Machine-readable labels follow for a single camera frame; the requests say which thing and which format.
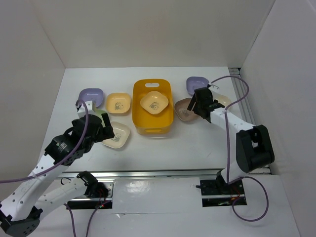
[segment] purple bowl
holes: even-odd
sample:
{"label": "purple bowl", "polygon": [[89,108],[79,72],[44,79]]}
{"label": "purple bowl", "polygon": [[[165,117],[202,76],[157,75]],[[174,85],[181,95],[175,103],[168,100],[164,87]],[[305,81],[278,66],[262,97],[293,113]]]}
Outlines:
{"label": "purple bowl", "polygon": [[208,79],[203,77],[189,77],[187,79],[187,91],[190,95],[194,95],[194,90],[207,87]]}
{"label": "purple bowl", "polygon": [[83,101],[92,100],[95,104],[95,107],[99,107],[103,102],[103,90],[98,88],[87,88],[80,92],[79,98]]}

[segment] wall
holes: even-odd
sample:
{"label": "wall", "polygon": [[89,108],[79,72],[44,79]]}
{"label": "wall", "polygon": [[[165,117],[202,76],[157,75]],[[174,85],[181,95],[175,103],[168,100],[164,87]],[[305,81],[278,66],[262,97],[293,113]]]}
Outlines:
{"label": "wall", "polygon": [[301,236],[315,236],[316,1],[276,0],[241,70]]}
{"label": "wall", "polygon": [[67,68],[244,62],[275,0],[30,0]]}
{"label": "wall", "polygon": [[[65,67],[25,0],[0,1],[0,180],[38,161]],[[0,200],[17,184],[0,185]]]}

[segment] yellow tray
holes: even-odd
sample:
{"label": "yellow tray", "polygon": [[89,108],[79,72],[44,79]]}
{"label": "yellow tray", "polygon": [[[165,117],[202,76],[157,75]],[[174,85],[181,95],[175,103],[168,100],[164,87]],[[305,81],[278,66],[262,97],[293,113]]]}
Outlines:
{"label": "yellow tray", "polygon": [[[157,83],[158,86],[147,87],[148,83]],[[141,99],[148,92],[159,91],[169,100],[168,106],[159,114],[148,113],[140,105]],[[133,89],[133,123],[139,134],[165,134],[170,131],[173,122],[173,102],[170,83],[164,79],[144,79],[134,84]]]}

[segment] beige plate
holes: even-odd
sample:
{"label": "beige plate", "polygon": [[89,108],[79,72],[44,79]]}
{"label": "beige plate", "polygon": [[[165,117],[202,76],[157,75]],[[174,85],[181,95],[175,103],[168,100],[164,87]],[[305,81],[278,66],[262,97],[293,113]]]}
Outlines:
{"label": "beige plate", "polygon": [[140,105],[153,115],[159,114],[168,104],[168,98],[158,91],[151,91],[140,100]]}
{"label": "beige plate", "polygon": [[174,105],[174,110],[176,111],[177,116],[184,122],[191,122],[198,118],[193,111],[187,110],[187,107],[191,101],[191,98],[185,98],[183,100],[179,100]]}
{"label": "beige plate", "polygon": [[131,98],[127,93],[112,93],[106,100],[106,109],[111,114],[124,114],[130,108]]}
{"label": "beige plate", "polygon": [[124,146],[129,137],[130,129],[128,126],[120,122],[111,122],[111,125],[113,127],[115,137],[104,140],[102,144],[114,149],[121,148]]}

